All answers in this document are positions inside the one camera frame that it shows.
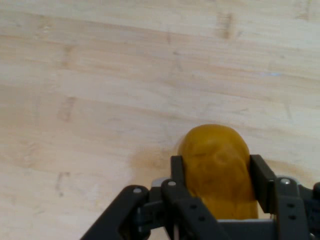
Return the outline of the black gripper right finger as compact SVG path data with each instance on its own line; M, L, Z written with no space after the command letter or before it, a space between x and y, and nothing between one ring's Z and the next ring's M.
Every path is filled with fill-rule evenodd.
M276 176L258 154L250 156L250 177L264 213L275 217L277 239L320 238L320 183L312 189L292 177Z

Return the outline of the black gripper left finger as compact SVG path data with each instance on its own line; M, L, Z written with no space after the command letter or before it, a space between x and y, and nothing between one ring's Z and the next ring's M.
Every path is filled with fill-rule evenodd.
M170 160L171 177L160 186L125 187L82 236L83 240L147 240L164 227L171 240L218 240L220 225L185 187L181 156Z

